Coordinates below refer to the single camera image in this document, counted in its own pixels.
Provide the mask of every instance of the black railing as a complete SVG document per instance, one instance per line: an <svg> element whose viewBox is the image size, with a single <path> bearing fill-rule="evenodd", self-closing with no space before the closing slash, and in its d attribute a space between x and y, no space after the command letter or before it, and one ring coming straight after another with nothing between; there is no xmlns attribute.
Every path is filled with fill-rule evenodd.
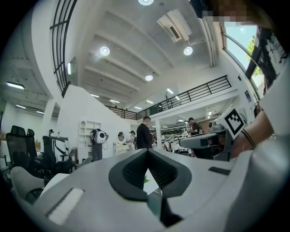
<svg viewBox="0 0 290 232"><path fill-rule="evenodd" d="M137 113L133 111L123 110L111 106L106 106L121 118L137 120Z"/></svg>
<svg viewBox="0 0 290 232"><path fill-rule="evenodd" d="M69 21L76 3L77 0L59 0L53 18L53 25L50 27L50 30L52 31L53 73L56 76L63 97L68 87L65 45Z"/></svg>
<svg viewBox="0 0 290 232"><path fill-rule="evenodd" d="M180 93L137 113L137 119L183 105L232 87L227 75Z"/></svg>

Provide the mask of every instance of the gray pants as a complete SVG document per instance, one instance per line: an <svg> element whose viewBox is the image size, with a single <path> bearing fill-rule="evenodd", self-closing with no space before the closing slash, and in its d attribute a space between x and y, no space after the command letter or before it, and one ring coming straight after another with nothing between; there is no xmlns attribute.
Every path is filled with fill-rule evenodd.
<svg viewBox="0 0 290 232"><path fill-rule="evenodd" d="M92 161L98 161L103 159L102 144L92 145Z"/></svg>

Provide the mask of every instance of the air conditioner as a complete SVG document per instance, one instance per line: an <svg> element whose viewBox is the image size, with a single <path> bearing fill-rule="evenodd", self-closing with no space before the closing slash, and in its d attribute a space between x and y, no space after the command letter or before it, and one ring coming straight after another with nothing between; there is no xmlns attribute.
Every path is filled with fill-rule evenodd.
<svg viewBox="0 0 290 232"><path fill-rule="evenodd" d="M172 10L157 20L157 23L167 32L174 43L184 39L189 40L192 34L187 22L179 10Z"/></svg>

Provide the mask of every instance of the hair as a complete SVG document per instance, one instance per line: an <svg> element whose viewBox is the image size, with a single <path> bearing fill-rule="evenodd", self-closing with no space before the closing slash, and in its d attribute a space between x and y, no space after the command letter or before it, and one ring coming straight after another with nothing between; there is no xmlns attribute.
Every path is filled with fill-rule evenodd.
<svg viewBox="0 0 290 232"><path fill-rule="evenodd" d="M143 121L145 121L146 119L149 119L149 120L151 121L151 118L150 118L149 116L145 116L145 117L143 118Z"/></svg>

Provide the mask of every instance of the bracelet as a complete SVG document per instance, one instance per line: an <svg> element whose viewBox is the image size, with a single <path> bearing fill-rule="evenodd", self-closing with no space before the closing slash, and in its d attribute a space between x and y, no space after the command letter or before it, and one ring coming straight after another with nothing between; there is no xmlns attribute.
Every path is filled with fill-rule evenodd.
<svg viewBox="0 0 290 232"><path fill-rule="evenodd" d="M244 136L248 139L248 141L250 142L250 144L252 145L252 147L255 148L256 145L255 145L254 141L252 140L252 138L249 136L249 134L246 132L246 130L243 129L241 132L242 132L242 133L244 134Z"/></svg>

